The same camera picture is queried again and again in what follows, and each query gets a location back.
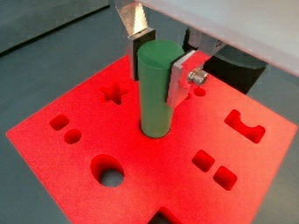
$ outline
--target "red board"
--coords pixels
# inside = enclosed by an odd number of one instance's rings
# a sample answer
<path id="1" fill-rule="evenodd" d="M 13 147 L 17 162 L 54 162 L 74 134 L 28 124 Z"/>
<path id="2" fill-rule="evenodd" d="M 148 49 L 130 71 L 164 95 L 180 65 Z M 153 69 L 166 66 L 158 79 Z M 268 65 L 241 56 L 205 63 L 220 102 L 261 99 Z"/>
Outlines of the red board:
<path id="1" fill-rule="evenodd" d="M 296 126 L 212 76 L 174 110 L 169 134 L 138 129 L 124 57 L 8 132 L 76 224 L 249 223 Z M 98 174 L 124 173 L 118 187 Z"/>

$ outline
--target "green cylinder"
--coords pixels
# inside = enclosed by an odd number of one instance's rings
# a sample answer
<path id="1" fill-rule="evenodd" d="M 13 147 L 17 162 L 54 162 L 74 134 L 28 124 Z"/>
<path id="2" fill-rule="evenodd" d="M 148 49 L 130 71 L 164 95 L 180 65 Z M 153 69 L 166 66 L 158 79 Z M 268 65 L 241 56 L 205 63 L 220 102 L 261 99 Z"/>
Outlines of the green cylinder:
<path id="1" fill-rule="evenodd" d="M 141 130 L 148 137 L 162 137 L 170 128 L 173 109 L 165 103 L 172 62 L 183 48 L 169 40 L 152 40 L 137 50 Z"/>

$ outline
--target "rectangular hole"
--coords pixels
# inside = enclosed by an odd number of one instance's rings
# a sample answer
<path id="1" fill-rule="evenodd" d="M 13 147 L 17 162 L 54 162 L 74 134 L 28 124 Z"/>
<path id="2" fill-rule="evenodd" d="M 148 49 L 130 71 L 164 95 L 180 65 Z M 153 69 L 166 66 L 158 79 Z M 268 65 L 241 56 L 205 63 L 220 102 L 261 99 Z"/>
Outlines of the rectangular hole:
<path id="1" fill-rule="evenodd" d="M 237 176 L 224 166 L 217 169 L 212 178 L 227 191 L 237 182 Z"/>
<path id="2" fill-rule="evenodd" d="M 65 115 L 57 115 L 50 119 L 49 125 L 54 130 L 61 130 L 69 124 L 69 122 L 70 120 Z"/>
<path id="3" fill-rule="evenodd" d="M 192 163 L 200 168 L 203 172 L 207 172 L 215 163 L 215 159 L 204 150 L 199 150 L 195 157 L 192 158 Z"/>

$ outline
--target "screw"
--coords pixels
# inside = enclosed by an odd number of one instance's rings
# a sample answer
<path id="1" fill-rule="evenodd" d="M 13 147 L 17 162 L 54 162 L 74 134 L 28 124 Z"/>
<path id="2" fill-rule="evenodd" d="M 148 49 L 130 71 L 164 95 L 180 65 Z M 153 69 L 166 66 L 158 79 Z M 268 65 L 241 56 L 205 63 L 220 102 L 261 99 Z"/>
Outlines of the screw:
<path id="1" fill-rule="evenodd" d="M 188 75 L 188 82 L 200 86 L 208 79 L 208 73 L 200 68 L 196 68 Z"/>

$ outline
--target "cross-shaped hole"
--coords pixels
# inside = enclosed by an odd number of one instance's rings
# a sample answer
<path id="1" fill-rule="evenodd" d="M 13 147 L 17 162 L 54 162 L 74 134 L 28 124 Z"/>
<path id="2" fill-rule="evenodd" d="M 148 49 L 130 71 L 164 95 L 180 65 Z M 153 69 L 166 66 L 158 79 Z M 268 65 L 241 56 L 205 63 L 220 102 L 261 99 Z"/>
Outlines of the cross-shaped hole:
<path id="1" fill-rule="evenodd" d="M 116 105 L 121 104 L 122 95 L 128 93 L 128 91 L 118 86 L 117 82 L 112 83 L 109 87 L 101 87 L 98 91 L 102 94 L 100 102 L 113 102 Z"/>

